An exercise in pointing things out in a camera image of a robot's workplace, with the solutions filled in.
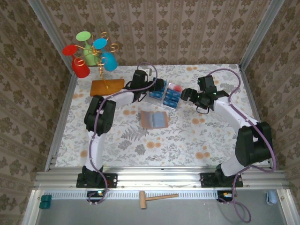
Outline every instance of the wallpaper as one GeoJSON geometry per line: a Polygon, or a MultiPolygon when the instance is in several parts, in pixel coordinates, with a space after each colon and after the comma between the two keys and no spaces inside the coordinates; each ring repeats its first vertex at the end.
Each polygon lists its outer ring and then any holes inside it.
{"type": "Polygon", "coordinates": [[[239,63],[270,0],[41,0],[66,45],[108,32],[120,65],[239,63]]]}
{"type": "Polygon", "coordinates": [[[70,75],[27,1],[0,9],[0,224],[21,224],[70,75]]]}
{"type": "Polygon", "coordinates": [[[300,211],[300,1],[286,0],[246,69],[300,211]]]}

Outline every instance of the toy hammer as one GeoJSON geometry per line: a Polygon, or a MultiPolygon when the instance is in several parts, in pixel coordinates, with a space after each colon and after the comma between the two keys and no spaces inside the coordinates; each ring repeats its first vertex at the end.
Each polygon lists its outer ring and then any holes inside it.
{"type": "Polygon", "coordinates": [[[164,198],[175,198],[175,197],[178,197],[178,196],[179,196],[178,194],[174,194],[174,195],[161,195],[161,196],[146,198],[145,192],[144,191],[140,191],[140,193],[139,193],[140,207],[141,207],[141,209],[147,208],[146,201],[157,200],[157,199],[164,199],[164,198]]]}

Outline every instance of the table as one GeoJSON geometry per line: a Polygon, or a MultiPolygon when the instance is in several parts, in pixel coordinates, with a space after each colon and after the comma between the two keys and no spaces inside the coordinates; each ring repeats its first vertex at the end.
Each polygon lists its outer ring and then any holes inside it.
{"type": "MultiPolygon", "coordinates": [[[[197,79],[218,68],[230,68],[240,75],[236,64],[156,66],[158,77],[184,88],[198,89],[197,79]]],[[[87,78],[78,79],[55,166],[83,166],[88,152],[88,133],[83,122],[92,97],[92,80],[100,79],[98,68],[91,67],[87,78]]],[[[132,79],[136,66],[105,71],[106,79],[132,79]]],[[[218,90],[230,93],[237,78],[229,71],[213,74],[218,90]]],[[[252,115],[244,84],[232,97],[244,112],[252,115]]],[[[104,166],[208,166],[218,165],[234,154],[236,134],[227,122],[211,111],[198,114],[195,106],[181,101],[176,112],[148,102],[136,102],[116,110],[107,134],[104,166]],[[166,111],[169,127],[149,130],[140,125],[140,111],[166,111]]]]}

